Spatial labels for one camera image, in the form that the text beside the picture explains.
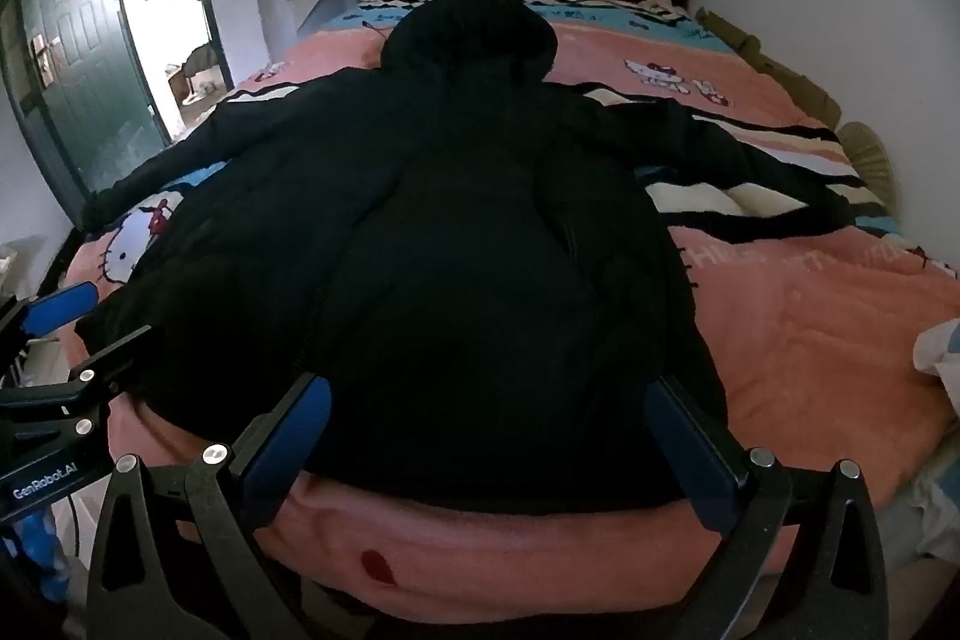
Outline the black hooded jacket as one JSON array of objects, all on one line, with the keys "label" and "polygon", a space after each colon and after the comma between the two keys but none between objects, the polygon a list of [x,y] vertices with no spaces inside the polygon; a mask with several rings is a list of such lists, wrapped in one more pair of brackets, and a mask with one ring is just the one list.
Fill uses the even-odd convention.
[{"label": "black hooded jacket", "polygon": [[727,406],[651,185],[743,188],[747,213],[709,220],[731,241],[822,236],[850,210],[670,99],[553,83],[557,50],[519,0],[433,0],[377,67],[218,107],[89,208],[101,229],[197,177],[78,338],[146,328],[130,395],[208,442],[325,378],[309,471],[384,497],[503,515],[679,500],[649,386],[718,429]]}]

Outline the white blue pillow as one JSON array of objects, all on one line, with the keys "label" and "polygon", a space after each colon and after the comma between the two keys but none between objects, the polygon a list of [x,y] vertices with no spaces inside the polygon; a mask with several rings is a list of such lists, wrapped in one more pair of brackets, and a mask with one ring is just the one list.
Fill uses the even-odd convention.
[{"label": "white blue pillow", "polygon": [[944,386],[955,414],[960,414],[960,320],[939,323],[923,331],[913,347],[914,369]]}]

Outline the green door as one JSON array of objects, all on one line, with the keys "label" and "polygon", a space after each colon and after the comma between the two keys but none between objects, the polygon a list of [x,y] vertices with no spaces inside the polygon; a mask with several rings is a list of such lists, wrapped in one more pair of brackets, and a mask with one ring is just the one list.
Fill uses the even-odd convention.
[{"label": "green door", "polygon": [[124,0],[3,0],[2,46],[14,115],[72,223],[171,143]]}]

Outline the beige round fan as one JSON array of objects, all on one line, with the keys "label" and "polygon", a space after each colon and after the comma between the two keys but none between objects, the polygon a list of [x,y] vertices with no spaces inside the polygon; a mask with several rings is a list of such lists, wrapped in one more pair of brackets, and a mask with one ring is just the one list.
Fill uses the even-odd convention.
[{"label": "beige round fan", "polygon": [[844,122],[836,135],[867,188],[880,198],[890,214],[900,213],[895,170],[880,136],[862,122]]}]

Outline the olive green cloth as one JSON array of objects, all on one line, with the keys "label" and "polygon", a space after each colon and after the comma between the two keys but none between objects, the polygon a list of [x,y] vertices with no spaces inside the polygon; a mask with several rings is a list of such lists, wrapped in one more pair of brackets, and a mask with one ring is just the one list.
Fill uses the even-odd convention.
[{"label": "olive green cloth", "polygon": [[729,23],[726,18],[713,13],[706,8],[700,8],[695,13],[695,19],[709,32],[716,34],[729,49],[732,49],[744,62],[747,62],[758,73],[770,76],[778,85],[788,92],[791,101],[809,115],[811,119],[822,122],[830,130],[836,130],[841,120],[839,104],[825,89],[809,80],[805,74],[786,67],[778,60],[771,58],[763,50],[760,39],[756,35],[748,34],[743,29]]}]

